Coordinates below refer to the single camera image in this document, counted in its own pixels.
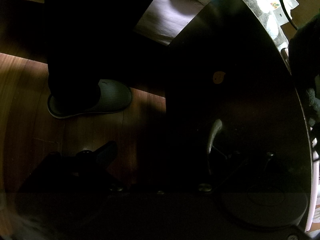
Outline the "dark slipper shoe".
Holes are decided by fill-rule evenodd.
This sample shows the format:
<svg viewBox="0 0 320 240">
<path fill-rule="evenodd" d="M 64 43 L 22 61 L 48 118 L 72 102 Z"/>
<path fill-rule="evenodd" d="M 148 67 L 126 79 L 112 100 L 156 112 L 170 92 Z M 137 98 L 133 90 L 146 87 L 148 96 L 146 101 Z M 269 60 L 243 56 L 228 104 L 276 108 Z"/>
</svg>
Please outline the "dark slipper shoe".
<svg viewBox="0 0 320 240">
<path fill-rule="evenodd" d="M 130 87 L 113 80 L 100 80 L 91 89 L 76 89 L 62 95 L 50 94 L 48 112 L 55 118 L 75 118 L 119 113 L 132 102 Z"/>
</svg>

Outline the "white tissue pack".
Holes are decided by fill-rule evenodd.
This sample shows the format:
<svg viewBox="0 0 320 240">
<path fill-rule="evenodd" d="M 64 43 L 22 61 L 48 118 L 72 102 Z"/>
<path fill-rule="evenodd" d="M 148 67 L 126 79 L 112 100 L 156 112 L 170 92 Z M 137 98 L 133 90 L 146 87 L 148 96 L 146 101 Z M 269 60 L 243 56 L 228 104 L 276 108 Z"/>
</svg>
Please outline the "white tissue pack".
<svg viewBox="0 0 320 240">
<path fill-rule="evenodd" d="M 280 0 L 267 0 L 267 2 L 270 4 L 271 10 L 273 11 L 279 25 L 284 25 L 284 24 L 289 23 L 289 20 L 285 16 L 285 13 L 281 7 Z M 298 1 L 297 0 L 283 0 L 283 4 L 285 6 L 287 14 L 289 15 L 290 19 L 292 19 L 291 10 L 293 10 L 299 6 Z"/>
</svg>

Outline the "lavender bed sheet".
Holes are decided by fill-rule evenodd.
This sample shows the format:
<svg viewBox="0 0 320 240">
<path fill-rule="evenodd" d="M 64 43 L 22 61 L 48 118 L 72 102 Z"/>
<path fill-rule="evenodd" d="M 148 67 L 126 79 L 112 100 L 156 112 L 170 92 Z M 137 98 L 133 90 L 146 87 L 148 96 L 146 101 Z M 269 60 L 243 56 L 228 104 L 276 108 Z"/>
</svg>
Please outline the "lavender bed sheet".
<svg viewBox="0 0 320 240">
<path fill-rule="evenodd" d="M 138 34 L 168 45 L 203 8 L 198 0 L 153 0 L 137 24 Z"/>
</svg>

